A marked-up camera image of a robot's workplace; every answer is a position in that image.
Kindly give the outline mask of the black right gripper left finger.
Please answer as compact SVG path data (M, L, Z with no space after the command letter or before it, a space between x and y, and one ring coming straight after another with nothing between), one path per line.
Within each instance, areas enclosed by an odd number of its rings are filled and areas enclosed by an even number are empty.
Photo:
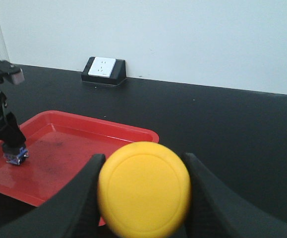
M97 186L104 154L94 154L56 195L0 227L0 238L96 238L100 212Z

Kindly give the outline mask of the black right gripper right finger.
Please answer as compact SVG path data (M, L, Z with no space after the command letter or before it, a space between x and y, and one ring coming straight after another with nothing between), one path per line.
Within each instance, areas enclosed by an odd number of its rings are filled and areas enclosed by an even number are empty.
M192 153L182 155L191 180L189 238L287 238L287 223L241 198Z

